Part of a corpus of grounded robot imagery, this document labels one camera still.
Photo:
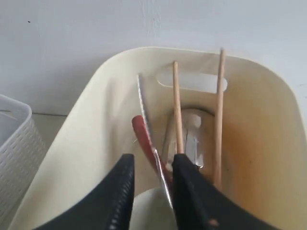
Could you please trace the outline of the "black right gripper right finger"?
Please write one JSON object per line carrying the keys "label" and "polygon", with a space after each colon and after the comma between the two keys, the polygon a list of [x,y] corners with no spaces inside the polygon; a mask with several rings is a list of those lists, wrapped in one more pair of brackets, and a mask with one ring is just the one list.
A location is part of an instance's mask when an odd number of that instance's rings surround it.
{"label": "black right gripper right finger", "polygon": [[176,154],[173,209],[179,230],[273,230],[216,189],[188,159]]}

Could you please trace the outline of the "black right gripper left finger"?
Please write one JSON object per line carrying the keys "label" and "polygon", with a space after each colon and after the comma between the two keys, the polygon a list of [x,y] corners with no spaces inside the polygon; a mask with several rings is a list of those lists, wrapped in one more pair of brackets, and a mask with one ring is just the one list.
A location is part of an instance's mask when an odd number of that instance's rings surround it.
{"label": "black right gripper left finger", "polygon": [[134,156],[123,154],[88,195],[36,229],[128,230],[134,201],[134,175]]}

